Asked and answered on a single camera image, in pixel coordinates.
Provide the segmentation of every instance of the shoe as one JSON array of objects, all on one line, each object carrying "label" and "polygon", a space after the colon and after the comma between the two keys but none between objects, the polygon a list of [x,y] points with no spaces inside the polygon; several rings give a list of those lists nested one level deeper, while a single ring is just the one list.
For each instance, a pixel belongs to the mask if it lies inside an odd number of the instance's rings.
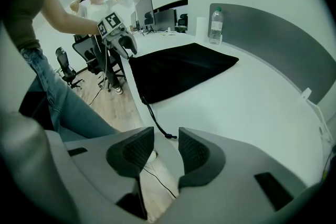
[{"label": "shoe", "polygon": [[115,92],[116,92],[118,95],[121,95],[121,94],[123,93],[121,87],[116,88],[116,89],[115,89]]}]

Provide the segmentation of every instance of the woman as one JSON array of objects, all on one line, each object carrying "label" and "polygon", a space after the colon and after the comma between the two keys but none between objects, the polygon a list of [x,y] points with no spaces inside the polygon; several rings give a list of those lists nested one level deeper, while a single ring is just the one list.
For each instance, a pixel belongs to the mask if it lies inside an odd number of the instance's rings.
[{"label": "woman", "polygon": [[13,0],[4,25],[16,48],[36,72],[30,91],[45,91],[55,131],[64,141],[118,132],[85,104],[57,75],[35,37],[33,18],[42,12],[62,33],[98,35],[97,23],[65,12],[59,0]]},{"label": "woman", "polygon": [[[84,6],[80,4],[82,1],[84,0],[73,1],[70,4],[71,10],[77,13],[80,17],[94,20],[96,22],[109,15],[112,12],[112,6],[116,3],[116,0],[107,0],[105,2],[104,0],[89,0],[89,5]],[[93,51],[97,57],[100,68],[105,70],[105,60],[107,59],[106,77],[115,89],[115,92],[117,94],[122,94],[120,82],[113,71],[113,65],[110,63],[110,58],[106,55],[107,51],[101,42],[101,36],[92,36],[91,39],[93,43]],[[120,69],[123,71],[120,55],[114,50],[109,51],[111,56],[117,61]]]}]

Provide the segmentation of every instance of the man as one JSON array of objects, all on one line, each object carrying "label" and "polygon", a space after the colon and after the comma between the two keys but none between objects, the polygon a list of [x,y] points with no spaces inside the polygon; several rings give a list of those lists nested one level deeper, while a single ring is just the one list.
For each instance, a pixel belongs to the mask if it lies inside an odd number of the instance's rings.
[{"label": "man", "polygon": [[[72,11],[76,12],[78,16],[87,18],[90,20],[95,20],[96,22],[100,21],[103,17],[110,14],[112,12],[112,7],[116,3],[117,0],[89,0],[87,6],[80,4],[84,0],[75,0],[70,4],[70,8]],[[113,66],[110,63],[110,59],[108,54],[106,55],[106,49],[104,44],[102,44],[101,36],[91,36],[93,43],[93,51],[97,57],[99,66],[102,70],[105,71],[106,68],[106,77],[108,78],[110,84],[115,89],[117,94],[122,94],[123,91],[120,87],[120,82],[118,77],[113,71]],[[114,51],[109,50],[111,56],[117,61],[120,69],[123,71],[123,66],[121,63],[120,55]]]}]

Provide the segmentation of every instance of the plastic bottle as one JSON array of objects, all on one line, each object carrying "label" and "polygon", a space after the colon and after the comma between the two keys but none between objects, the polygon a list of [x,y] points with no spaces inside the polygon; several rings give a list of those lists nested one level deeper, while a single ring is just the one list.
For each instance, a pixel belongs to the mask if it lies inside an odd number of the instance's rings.
[{"label": "plastic bottle", "polygon": [[223,13],[222,8],[217,7],[211,17],[210,43],[219,44],[222,34]]}]

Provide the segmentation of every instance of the white desk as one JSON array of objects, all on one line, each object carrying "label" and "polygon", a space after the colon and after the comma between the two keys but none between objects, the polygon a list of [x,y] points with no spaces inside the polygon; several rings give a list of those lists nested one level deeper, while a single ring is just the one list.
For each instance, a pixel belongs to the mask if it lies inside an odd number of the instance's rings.
[{"label": "white desk", "polygon": [[[134,37],[136,57],[195,41],[186,34]],[[305,184],[319,181],[323,170],[320,121],[312,108],[300,101],[300,93],[273,68],[231,45],[198,43],[238,57],[239,62],[188,91],[152,105],[160,126],[173,135],[178,135],[179,127],[189,127],[250,143],[296,173]],[[155,126],[139,98],[128,61],[122,62],[143,124]],[[177,148],[176,141],[169,141]]]}]

